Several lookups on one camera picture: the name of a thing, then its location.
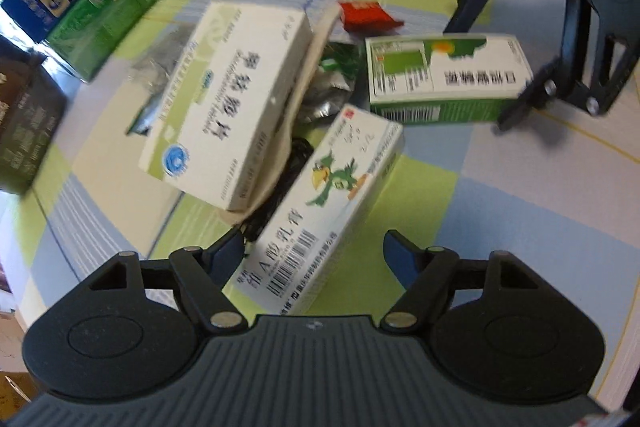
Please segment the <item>white green large medicine box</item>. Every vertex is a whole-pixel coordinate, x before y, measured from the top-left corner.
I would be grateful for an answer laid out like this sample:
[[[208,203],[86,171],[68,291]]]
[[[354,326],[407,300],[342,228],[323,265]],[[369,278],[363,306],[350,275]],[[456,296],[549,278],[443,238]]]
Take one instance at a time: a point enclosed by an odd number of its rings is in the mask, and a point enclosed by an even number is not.
[[[219,209],[246,209],[311,38],[302,9],[212,2],[168,81],[140,168]]]

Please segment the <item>dark noodle bowl package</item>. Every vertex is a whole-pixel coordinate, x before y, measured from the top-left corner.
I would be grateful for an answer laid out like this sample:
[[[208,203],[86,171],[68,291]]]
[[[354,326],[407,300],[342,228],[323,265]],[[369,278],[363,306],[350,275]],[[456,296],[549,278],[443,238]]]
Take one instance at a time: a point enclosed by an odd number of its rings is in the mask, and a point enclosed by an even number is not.
[[[44,69],[46,57],[1,39],[1,191],[22,195],[32,186],[67,105]]]

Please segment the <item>red paper packet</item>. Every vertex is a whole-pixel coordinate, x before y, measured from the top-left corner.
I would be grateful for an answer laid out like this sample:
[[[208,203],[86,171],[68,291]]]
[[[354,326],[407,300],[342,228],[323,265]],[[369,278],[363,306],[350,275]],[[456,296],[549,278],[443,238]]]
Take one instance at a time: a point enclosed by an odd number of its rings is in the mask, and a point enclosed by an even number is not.
[[[393,18],[376,1],[341,1],[340,7],[343,27],[347,32],[374,34],[404,26],[402,20]]]

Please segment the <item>white parrot ointment box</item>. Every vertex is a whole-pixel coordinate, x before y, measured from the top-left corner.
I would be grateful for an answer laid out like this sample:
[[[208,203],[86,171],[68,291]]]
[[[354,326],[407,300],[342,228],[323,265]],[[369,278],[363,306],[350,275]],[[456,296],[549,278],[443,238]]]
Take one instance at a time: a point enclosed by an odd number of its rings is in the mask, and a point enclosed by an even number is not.
[[[233,294],[262,313],[307,311],[403,147],[401,124],[345,105],[250,247]]]

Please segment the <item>silver green foil bag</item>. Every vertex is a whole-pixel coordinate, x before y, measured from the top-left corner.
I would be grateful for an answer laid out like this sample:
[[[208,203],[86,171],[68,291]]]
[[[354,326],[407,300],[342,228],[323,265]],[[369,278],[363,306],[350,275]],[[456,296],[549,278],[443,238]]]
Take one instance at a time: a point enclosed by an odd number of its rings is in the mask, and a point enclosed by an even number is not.
[[[298,111],[297,124],[312,124],[340,113],[365,69],[366,51],[362,43],[327,43]]]

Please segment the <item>clear silver plastic bag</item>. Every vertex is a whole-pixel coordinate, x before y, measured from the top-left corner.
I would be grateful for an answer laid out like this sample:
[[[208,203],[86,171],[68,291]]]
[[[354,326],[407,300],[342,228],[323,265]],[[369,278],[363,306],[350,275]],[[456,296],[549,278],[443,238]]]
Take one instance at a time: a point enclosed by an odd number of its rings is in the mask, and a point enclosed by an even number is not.
[[[179,25],[171,29],[156,40],[130,67],[128,80],[143,87],[148,92],[148,97],[131,121],[126,135],[149,134],[160,113],[163,93],[194,29],[194,24]]]

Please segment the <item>checkered tablecloth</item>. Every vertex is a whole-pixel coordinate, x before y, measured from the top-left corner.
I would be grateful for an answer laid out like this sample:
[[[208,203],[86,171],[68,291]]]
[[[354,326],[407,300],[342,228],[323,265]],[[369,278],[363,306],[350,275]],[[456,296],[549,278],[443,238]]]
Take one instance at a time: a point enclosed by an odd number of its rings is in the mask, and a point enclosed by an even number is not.
[[[70,107],[32,189],[1,199],[1,262],[26,323],[123,249],[163,258],[226,231],[218,211],[147,176],[128,133],[148,95],[131,63],[213,0],[160,0],[93,82],[63,78]],[[336,0],[232,0],[304,9]],[[439,31],[456,0],[375,0],[409,35]],[[489,124],[412,126],[380,200],[360,223],[315,314],[379,317],[400,285],[386,231],[465,258],[516,254],[595,321],[606,353],[592,391],[617,407],[639,365],[639,85],[602,118],[562,103],[498,134]]]

